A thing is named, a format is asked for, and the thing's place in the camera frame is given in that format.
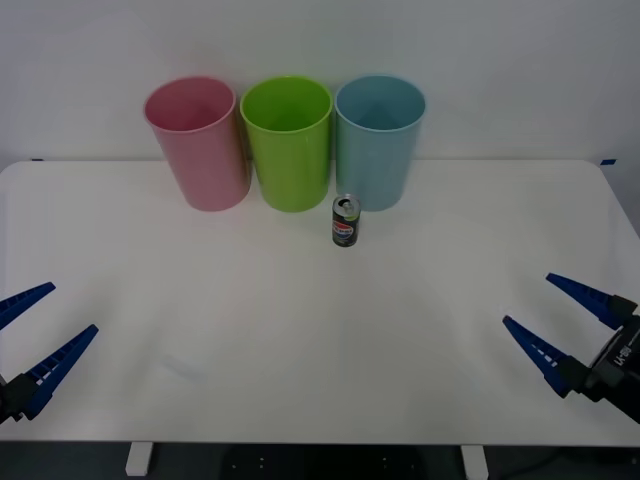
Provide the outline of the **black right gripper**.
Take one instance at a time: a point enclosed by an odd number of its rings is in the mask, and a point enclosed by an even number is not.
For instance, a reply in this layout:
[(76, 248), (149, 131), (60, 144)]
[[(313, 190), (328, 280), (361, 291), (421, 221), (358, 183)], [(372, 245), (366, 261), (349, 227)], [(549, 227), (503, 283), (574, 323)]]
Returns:
[(576, 392), (593, 402), (606, 400), (638, 423), (639, 316), (633, 315), (638, 304), (554, 273), (549, 273), (546, 280), (607, 327), (617, 330), (622, 326), (592, 362), (590, 369), (510, 316), (503, 318), (503, 325), (561, 398)]

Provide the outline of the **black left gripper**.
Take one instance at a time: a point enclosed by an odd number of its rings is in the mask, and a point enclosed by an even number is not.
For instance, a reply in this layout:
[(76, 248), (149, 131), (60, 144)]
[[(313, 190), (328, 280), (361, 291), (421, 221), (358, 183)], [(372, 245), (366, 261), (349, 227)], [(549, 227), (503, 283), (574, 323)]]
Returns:
[[(47, 282), (1, 300), (0, 329), (55, 289), (52, 282)], [(0, 423), (9, 418), (18, 422), (23, 417), (33, 420), (38, 416), (98, 332), (96, 325), (90, 325), (30, 370), (8, 383), (0, 379)]]

